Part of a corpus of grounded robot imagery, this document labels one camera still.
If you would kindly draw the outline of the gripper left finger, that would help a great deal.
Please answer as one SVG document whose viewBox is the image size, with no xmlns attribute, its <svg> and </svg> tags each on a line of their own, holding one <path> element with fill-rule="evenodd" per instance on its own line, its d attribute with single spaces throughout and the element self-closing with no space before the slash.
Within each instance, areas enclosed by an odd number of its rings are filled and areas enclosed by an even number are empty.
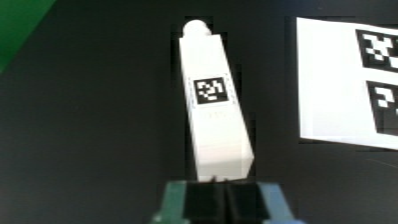
<svg viewBox="0 0 398 224">
<path fill-rule="evenodd" d="M 170 181 L 149 224 L 225 224 L 223 185 Z"/>
</svg>

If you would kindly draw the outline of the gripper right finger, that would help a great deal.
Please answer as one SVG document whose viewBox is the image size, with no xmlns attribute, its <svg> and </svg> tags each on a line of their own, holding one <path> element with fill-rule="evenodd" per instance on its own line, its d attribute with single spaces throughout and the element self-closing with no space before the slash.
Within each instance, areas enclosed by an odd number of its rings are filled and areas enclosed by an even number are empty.
<svg viewBox="0 0 398 224">
<path fill-rule="evenodd" d="M 227 224 L 300 224 L 277 183 L 232 183 L 227 186 L 227 205 Z"/>
</svg>

